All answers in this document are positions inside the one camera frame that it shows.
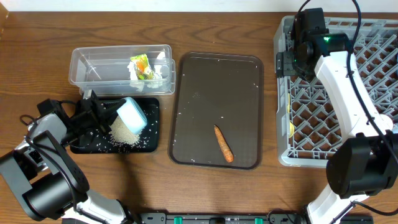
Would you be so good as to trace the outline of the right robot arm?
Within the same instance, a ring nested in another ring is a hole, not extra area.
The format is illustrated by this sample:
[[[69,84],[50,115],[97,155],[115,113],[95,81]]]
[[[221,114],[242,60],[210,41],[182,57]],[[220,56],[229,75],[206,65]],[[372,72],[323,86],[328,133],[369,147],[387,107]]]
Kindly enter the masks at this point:
[[[332,34],[323,10],[301,7],[293,21],[293,49],[278,53],[279,78],[317,78],[340,125],[343,143],[326,163],[327,185],[294,223],[339,223],[355,206],[391,188],[397,178],[397,134],[372,103],[354,57],[355,37]]]

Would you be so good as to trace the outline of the light blue small bowl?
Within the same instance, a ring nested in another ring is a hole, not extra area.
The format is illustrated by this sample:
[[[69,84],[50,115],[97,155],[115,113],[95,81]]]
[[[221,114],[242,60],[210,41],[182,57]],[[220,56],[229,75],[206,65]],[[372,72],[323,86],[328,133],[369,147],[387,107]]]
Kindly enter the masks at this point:
[[[147,126],[147,118],[134,99],[126,97],[124,100],[124,104],[117,109],[118,116],[130,132],[139,134]]]

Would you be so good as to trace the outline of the green orange snack wrapper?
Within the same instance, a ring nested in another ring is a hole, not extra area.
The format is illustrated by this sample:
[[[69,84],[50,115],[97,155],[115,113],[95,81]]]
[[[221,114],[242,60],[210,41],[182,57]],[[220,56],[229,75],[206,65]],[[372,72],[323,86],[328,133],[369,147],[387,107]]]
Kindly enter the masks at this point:
[[[130,58],[127,66],[131,80],[153,80],[154,72],[149,64],[146,54],[136,55]]]

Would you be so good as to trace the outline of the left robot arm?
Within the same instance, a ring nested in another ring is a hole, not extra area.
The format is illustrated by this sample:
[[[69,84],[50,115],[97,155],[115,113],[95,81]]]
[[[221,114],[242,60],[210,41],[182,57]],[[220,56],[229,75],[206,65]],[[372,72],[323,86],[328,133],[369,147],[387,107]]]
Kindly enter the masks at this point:
[[[20,206],[38,222],[140,223],[119,200],[91,190],[66,151],[93,131],[108,134],[116,118],[130,126],[139,107],[130,97],[102,101],[90,96],[76,102],[74,115],[68,116],[62,105],[50,99],[39,103],[40,116],[26,124],[22,142],[1,157],[1,175]]]

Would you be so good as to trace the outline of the white tissue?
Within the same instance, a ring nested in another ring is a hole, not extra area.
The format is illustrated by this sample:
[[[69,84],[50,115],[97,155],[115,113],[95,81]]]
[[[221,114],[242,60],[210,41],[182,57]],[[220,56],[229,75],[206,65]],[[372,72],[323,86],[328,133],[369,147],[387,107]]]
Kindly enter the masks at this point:
[[[139,80],[139,69],[137,68],[136,64],[134,62],[129,62],[127,68],[130,72],[130,86],[137,88],[136,91],[142,92],[144,89],[144,82]]]
[[[161,79],[163,79],[163,77],[161,68],[161,65],[154,65],[154,68],[152,69],[152,80],[154,81],[147,84],[148,88],[160,88],[162,86]]]

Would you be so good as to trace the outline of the orange carrot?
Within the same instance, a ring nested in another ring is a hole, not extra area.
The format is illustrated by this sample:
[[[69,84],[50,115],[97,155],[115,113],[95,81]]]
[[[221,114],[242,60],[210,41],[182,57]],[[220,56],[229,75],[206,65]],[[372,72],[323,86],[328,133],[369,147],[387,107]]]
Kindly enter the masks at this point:
[[[214,125],[214,130],[215,130],[215,136],[218,141],[220,150],[223,153],[225,160],[227,162],[233,162],[234,161],[233,153],[232,153],[231,149],[229,148],[220,128],[217,127],[217,125]]]

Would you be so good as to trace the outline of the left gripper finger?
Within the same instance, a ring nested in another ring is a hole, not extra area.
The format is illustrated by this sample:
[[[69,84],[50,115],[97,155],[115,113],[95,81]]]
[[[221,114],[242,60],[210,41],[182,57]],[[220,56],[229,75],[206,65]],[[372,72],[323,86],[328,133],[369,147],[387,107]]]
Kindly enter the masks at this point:
[[[99,103],[101,113],[113,113],[125,104],[126,100],[103,100]]]
[[[115,122],[117,117],[116,114],[113,114],[101,122],[101,131],[103,134],[108,134],[111,131],[111,125]]]

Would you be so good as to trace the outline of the pale yellow spoon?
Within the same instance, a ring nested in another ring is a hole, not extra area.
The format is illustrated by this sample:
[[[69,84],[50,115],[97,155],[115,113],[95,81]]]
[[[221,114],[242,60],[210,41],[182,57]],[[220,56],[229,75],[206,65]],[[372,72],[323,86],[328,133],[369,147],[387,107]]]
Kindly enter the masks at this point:
[[[287,95],[288,103],[287,103],[287,113],[290,114],[290,106],[291,106],[291,97],[290,94]],[[294,135],[295,127],[294,124],[289,121],[289,138]]]

